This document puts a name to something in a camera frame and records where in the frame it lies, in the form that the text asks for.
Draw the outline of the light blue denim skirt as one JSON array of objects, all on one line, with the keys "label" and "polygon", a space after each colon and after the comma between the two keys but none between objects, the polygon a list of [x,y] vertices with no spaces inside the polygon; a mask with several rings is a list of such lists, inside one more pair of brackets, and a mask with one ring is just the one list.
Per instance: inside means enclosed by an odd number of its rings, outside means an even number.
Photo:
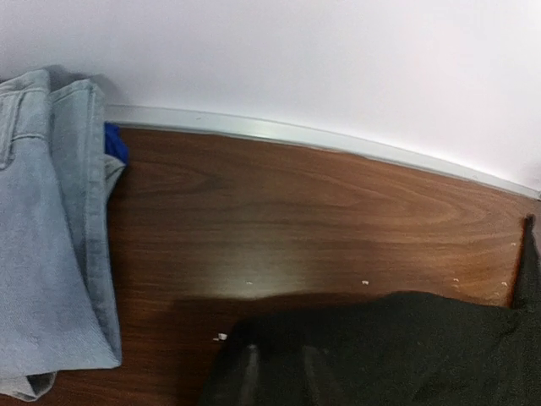
[{"label": "light blue denim skirt", "polygon": [[104,97],[46,70],[1,85],[1,392],[32,402],[122,346],[107,235]]}]

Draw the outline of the black garment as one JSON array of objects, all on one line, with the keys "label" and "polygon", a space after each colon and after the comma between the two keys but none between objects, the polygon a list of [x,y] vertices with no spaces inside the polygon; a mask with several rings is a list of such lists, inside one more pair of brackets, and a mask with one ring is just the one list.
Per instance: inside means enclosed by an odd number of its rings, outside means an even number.
[{"label": "black garment", "polygon": [[540,258],[523,222],[509,307],[424,292],[237,323],[202,405],[537,405]]}]

